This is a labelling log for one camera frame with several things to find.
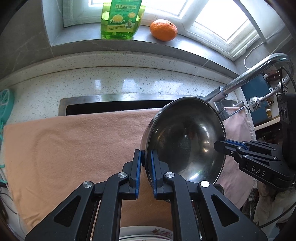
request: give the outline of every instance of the chrome faucet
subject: chrome faucet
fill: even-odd
[[[237,88],[243,86],[244,84],[248,83],[250,80],[258,76],[259,74],[263,73],[270,67],[274,66],[275,64],[288,64],[289,72],[293,76],[294,74],[294,65],[290,57],[284,53],[274,53],[270,56],[266,57],[265,59],[261,60],[258,64],[254,65],[252,68],[248,69],[245,73],[241,74],[239,77],[235,78],[233,81],[228,83],[225,86],[220,86],[217,89],[213,90],[209,93],[206,97],[203,98],[206,102],[208,102],[219,114],[220,119],[226,120],[230,116],[234,115],[244,107],[241,107],[238,111],[229,114],[226,109],[224,109],[223,104],[221,101],[227,97],[229,93],[236,90]],[[290,81],[289,76],[287,75],[283,80],[283,85],[287,86]],[[281,82],[277,84],[275,89],[270,92],[269,94],[262,96],[262,97],[252,97],[248,100],[248,106],[251,111],[255,111],[261,107],[261,103],[268,99],[269,97],[275,95],[276,93],[280,92],[281,90]]]

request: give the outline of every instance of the pink towel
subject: pink towel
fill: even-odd
[[[4,128],[4,154],[12,198],[28,230],[86,180],[102,182],[122,170],[139,149],[143,132],[158,109],[73,115],[28,121]],[[227,137],[249,141],[244,112],[224,122]],[[219,183],[237,207],[252,178],[227,157]],[[172,229],[170,205],[153,198],[145,172],[136,201],[123,201],[121,226]]]
[[[238,108],[227,108],[229,113]],[[223,121],[226,137],[235,141],[250,141],[251,134],[245,111],[240,111]],[[239,170],[239,164],[231,156],[226,156],[222,173],[217,181],[225,191],[225,196],[241,208],[252,190],[253,178]]]

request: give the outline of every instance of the blue gripper pad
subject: blue gripper pad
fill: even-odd
[[[245,150],[248,150],[247,145],[244,144],[244,143],[241,143],[241,142],[238,142],[238,141],[233,141],[233,140],[228,140],[228,139],[226,140],[226,142],[228,142],[228,143],[230,143],[232,145],[240,146],[240,147],[244,148]]]
[[[138,163],[137,163],[136,191],[135,191],[136,198],[139,197],[140,175],[141,175],[141,152],[139,152]]]
[[[152,177],[151,177],[151,181],[152,181],[152,186],[153,186],[153,195],[154,195],[154,198],[156,198],[156,195],[157,195],[157,189],[156,189],[156,173],[155,173],[155,166],[154,166],[154,159],[153,159],[152,152],[151,152],[151,166],[152,166]]]

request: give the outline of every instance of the towel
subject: towel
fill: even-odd
[[[84,181],[98,183],[120,172],[123,164],[133,159],[146,126],[158,110],[59,116],[5,126],[3,148],[9,189],[27,230]],[[227,137],[250,140],[244,111],[224,125]],[[238,170],[230,157],[218,183],[238,208],[252,188],[252,178]],[[143,168],[139,198],[123,201],[120,224],[172,230],[170,204],[154,199]]]
[[[296,189],[294,187],[290,187],[284,192],[276,192],[272,187],[258,181],[257,188],[259,192],[259,201],[254,214],[254,222],[259,223],[259,226],[274,220],[286,212],[296,202]],[[295,206],[279,220],[262,228],[262,231],[266,236],[269,237],[277,223],[287,222],[294,209]]]

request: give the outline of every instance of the window sill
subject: window sill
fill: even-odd
[[[52,44],[53,54],[66,55],[88,51],[132,51],[158,54],[195,63],[230,78],[238,76],[233,61],[215,50],[179,35],[172,41],[155,39],[147,26],[140,26],[132,40],[102,39],[99,23],[63,28]]]

